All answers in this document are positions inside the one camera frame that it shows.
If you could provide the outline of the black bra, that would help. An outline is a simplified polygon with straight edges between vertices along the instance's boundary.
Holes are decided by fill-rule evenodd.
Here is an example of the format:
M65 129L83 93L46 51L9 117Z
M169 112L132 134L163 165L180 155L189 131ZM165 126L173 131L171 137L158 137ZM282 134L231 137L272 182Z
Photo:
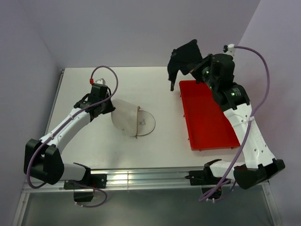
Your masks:
M190 73L188 65L199 63L202 59L196 39L173 49L167 65L168 80L171 82L170 91L174 91L178 71L181 71L183 75L187 75Z

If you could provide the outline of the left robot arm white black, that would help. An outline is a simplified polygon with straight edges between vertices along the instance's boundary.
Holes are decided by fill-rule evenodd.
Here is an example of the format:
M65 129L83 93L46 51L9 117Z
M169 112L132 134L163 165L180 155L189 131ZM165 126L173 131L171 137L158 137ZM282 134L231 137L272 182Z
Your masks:
M24 173L27 180L38 179L54 185L61 180L74 180L81 187L90 186L91 169L79 163L63 162L62 152L76 134L101 114L115 110L110 88L93 84L90 93L79 100L68 116L40 139L30 139L25 145Z

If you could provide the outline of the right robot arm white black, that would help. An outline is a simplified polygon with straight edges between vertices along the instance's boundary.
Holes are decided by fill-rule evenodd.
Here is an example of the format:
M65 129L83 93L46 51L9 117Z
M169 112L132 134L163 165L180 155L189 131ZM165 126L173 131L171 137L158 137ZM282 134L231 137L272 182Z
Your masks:
M242 85L234 82L235 63L227 54L208 55L195 63L189 63L189 73L196 83L206 84L214 101L234 129L240 143L244 162L214 160L205 165L204 180L215 183L226 174L243 189L270 179L285 168L268 148L255 121L250 99Z

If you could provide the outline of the white mesh laundry bag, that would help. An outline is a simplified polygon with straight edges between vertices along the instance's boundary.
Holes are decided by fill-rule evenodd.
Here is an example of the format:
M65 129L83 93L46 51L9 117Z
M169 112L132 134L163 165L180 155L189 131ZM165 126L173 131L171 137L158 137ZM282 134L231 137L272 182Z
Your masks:
M111 113L111 121L125 135L138 138L154 131L156 120L150 112L121 99L114 99L112 103L115 110Z

